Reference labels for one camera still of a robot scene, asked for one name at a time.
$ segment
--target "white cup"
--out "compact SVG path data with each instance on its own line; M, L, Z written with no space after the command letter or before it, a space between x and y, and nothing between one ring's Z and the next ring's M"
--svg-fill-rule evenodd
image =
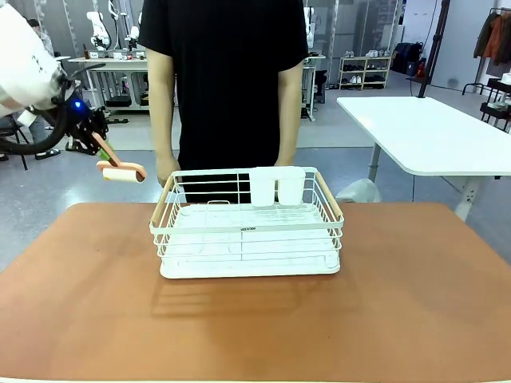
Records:
M275 203L275 168L253 168L248 176L252 206L272 206Z
M279 202L281 205L300 205L305 186L305 170L297 166L279 168Z

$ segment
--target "black t-shirt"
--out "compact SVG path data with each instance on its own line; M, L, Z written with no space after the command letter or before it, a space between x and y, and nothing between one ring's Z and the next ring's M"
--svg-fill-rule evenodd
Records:
M140 43L173 58L183 169L276 162L278 73L307 56L302 0L145 0Z

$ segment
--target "white table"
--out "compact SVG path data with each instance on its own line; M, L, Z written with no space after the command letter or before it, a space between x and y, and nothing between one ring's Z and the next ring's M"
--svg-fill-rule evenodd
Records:
M303 62L302 82L307 89L307 99L305 100L305 103L302 104L302 108L307 108L307 104L309 104L307 114L312 122L316 121L314 117L314 86L316 82L317 62L318 60L323 60L325 58L325 56L320 54L319 56L310 56Z
M85 59L84 57L74 58L73 60L69 60L69 62L75 62L80 65L95 65L95 64L105 64L105 66L101 68L91 69L87 71L87 79L89 83L93 84L91 79L91 73L93 75L94 80L96 80L96 84L99 86L99 80L97 77L98 72L122 72L126 74L128 78L128 86L129 86L129 96L131 97L132 104L127 107L110 107L108 110L149 110L148 106L141 106L137 104L135 91L133 88L133 74L140 72L147 72L147 60L141 60L138 58L134 58L132 60L117 60L114 58L90 58ZM95 105L101 105L101 102L97 100L95 92L93 92L93 101Z
M463 220L484 180L511 176L511 136L440 101L341 97L337 102L374 140L371 180L383 149L405 172L461 185L455 212Z

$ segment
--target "hand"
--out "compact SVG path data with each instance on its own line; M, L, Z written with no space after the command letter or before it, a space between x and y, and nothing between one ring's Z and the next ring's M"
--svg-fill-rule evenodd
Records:
M156 158L156 173L161 187L165 186L170 175L177 170L181 170L181 167L174 157Z

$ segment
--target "shoe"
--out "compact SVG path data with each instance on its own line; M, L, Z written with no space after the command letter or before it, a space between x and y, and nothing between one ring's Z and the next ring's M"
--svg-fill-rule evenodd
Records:
M46 158L55 157L61 154L58 149L50 149L48 152L38 153L35 155L36 160L45 160Z

